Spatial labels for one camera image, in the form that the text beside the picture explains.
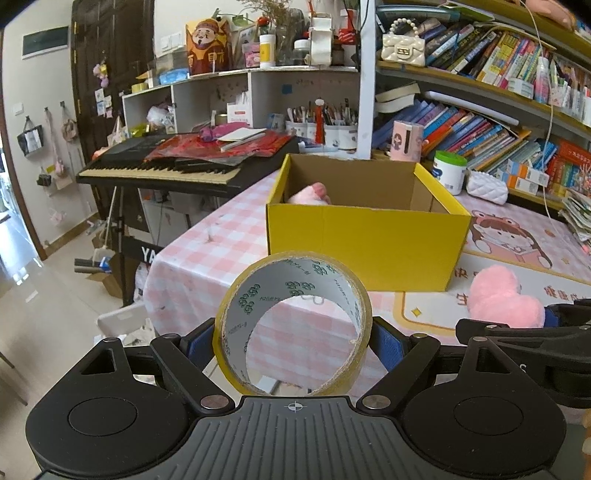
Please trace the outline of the white quilted purse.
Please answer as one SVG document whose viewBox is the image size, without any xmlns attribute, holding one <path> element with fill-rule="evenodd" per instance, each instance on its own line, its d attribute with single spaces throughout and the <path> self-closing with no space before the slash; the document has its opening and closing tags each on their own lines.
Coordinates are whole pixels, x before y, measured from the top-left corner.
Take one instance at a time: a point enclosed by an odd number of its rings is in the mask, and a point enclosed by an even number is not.
<svg viewBox="0 0 591 480">
<path fill-rule="evenodd" d="M 496 205 L 504 205 L 509 196 L 507 185 L 496 177 L 480 172 L 470 171 L 466 181 L 467 193 Z"/>
</svg>

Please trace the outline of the pink humidifier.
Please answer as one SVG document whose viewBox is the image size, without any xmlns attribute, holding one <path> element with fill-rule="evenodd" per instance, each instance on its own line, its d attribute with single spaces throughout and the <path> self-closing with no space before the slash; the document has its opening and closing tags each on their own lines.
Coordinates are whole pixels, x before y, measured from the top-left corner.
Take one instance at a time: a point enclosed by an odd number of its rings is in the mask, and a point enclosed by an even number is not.
<svg viewBox="0 0 591 480">
<path fill-rule="evenodd" d="M 394 121 L 390 159 L 419 162 L 422 155 L 423 135 L 424 127 L 420 124 Z"/>
</svg>

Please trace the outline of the cream pearl handbag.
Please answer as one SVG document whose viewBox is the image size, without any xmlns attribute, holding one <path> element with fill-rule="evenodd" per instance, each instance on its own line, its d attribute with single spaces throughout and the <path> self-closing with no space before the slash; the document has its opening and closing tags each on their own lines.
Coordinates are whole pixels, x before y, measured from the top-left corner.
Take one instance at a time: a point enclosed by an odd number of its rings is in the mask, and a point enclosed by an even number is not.
<svg viewBox="0 0 591 480">
<path fill-rule="evenodd" d="M 412 35 L 397 34 L 396 30 L 400 24 L 407 24 L 412 30 Z M 412 20 L 407 18 L 394 20 L 390 30 L 383 35 L 382 44 L 383 61 L 415 67 L 426 66 L 426 42 L 420 37 L 418 27 Z"/>
</svg>

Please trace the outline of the large pink plush pig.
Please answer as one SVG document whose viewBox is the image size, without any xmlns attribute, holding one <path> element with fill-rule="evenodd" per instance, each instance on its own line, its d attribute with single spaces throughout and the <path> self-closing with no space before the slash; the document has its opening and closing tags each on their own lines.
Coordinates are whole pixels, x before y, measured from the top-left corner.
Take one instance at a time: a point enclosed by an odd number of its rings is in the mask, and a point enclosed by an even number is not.
<svg viewBox="0 0 591 480">
<path fill-rule="evenodd" d="M 287 203 L 294 205 L 327 206 L 331 203 L 327 187 L 322 182 L 315 182 L 298 191 Z"/>
</svg>

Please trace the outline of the white printed desk mat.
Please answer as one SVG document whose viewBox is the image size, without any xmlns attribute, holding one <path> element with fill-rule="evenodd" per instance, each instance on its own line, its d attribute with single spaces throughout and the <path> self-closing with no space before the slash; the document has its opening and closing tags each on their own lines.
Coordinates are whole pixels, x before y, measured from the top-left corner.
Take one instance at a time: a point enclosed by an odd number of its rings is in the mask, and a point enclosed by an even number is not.
<svg viewBox="0 0 591 480">
<path fill-rule="evenodd" d="M 412 331 L 454 337 L 457 322 L 468 314 L 468 294 L 474 277 L 495 260 L 464 253 L 445 292 L 404 292 L 394 296 L 393 318 Z M 521 292 L 544 305 L 571 303 L 590 296 L 586 283 L 519 265 L 507 266 L 520 280 Z"/>
</svg>

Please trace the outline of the black keyboard piano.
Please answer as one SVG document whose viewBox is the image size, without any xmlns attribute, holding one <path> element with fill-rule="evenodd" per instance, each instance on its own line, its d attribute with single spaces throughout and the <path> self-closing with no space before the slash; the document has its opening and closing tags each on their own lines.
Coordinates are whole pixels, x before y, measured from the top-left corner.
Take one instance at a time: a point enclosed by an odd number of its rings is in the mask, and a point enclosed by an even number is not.
<svg viewBox="0 0 591 480">
<path fill-rule="evenodd" d="M 280 169 L 283 159 L 297 151 L 296 138 L 273 131 L 225 152 L 219 143 L 204 142 L 197 134 L 152 135 L 98 154 L 76 181 L 229 199 Z"/>
</svg>

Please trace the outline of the small pink plush toy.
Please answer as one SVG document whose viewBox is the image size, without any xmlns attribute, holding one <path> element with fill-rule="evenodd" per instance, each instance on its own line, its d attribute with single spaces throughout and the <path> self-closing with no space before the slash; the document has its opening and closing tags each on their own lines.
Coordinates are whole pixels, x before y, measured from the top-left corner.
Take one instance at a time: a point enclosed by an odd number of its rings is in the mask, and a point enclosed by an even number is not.
<svg viewBox="0 0 591 480">
<path fill-rule="evenodd" d="M 468 294 L 469 317 L 505 324 L 511 328 L 542 328 L 545 309 L 535 297 L 521 293 L 521 284 L 507 267 L 493 265 L 481 270 Z"/>
</svg>

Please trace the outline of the yellow cardboard box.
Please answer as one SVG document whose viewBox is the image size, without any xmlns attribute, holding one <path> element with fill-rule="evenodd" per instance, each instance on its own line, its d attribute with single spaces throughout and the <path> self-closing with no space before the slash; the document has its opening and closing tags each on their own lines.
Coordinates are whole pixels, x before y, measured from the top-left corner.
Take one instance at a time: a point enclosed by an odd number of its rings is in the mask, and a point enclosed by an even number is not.
<svg viewBox="0 0 591 480">
<path fill-rule="evenodd" d="M 287 203 L 315 182 L 329 205 Z M 267 250 L 331 257 L 370 291 L 443 292 L 471 222 L 419 163 L 288 154 L 266 203 Z"/>
</svg>

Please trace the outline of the yellow tape roll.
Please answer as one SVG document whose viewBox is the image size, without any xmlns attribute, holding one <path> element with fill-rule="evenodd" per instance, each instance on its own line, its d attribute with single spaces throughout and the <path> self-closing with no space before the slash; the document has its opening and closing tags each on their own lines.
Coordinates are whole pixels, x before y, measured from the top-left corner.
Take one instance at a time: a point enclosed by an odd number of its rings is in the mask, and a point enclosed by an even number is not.
<svg viewBox="0 0 591 480">
<path fill-rule="evenodd" d="M 214 356 L 226 380 L 240 393 L 263 396 L 249 376 L 249 343 L 260 321 L 270 320 L 280 332 L 280 345 L 288 335 L 308 327 L 304 317 L 287 310 L 301 296 L 334 303 L 349 317 L 355 336 L 349 354 L 331 377 L 311 391 L 314 396 L 342 395 L 356 382 L 365 361 L 373 312 L 362 282 L 349 267 L 328 256 L 301 251 L 276 253 L 242 272 L 226 291 L 215 318 Z"/>
</svg>

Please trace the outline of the stack of papers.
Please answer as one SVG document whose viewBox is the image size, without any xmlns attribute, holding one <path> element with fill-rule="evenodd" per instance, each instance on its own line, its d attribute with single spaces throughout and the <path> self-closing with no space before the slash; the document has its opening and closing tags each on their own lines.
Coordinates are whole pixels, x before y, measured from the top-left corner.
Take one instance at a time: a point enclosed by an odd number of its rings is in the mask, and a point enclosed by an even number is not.
<svg viewBox="0 0 591 480">
<path fill-rule="evenodd" d="M 568 189 L 562 200 L 562 209 L 559 212 L 573 230 L 581 243 L 590 243 L 591 238 L 591 211 L 590 198 Z"/>
</svg>

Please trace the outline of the white jar green lid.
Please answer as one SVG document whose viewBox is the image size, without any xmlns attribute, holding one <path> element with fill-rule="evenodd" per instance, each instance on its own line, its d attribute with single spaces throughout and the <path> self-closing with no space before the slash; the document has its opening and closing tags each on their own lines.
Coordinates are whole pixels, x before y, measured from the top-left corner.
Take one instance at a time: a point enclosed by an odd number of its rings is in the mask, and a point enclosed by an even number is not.
<svg viewBox="0 0 591 480">
<path fill-rule="evenodd" d="M 468 161 L 456 153 L 437 150 L 433 162 L 433 176 L 454 196 L 464 186 Z"/>
</svg>

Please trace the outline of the fortune god figure box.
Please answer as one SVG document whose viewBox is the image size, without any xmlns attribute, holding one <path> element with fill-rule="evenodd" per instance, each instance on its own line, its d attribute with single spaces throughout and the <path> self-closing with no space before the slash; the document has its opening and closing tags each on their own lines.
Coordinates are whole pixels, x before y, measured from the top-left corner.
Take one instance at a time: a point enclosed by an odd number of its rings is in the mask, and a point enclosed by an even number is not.
<svg viewBox="0 0 591 480">
<path fill-rule="evenodd" d="M 228 20 L 205 18 L 185 24 L 187 66 L 190 76 L 228 71 L 232 64 Z"/>
</svg>

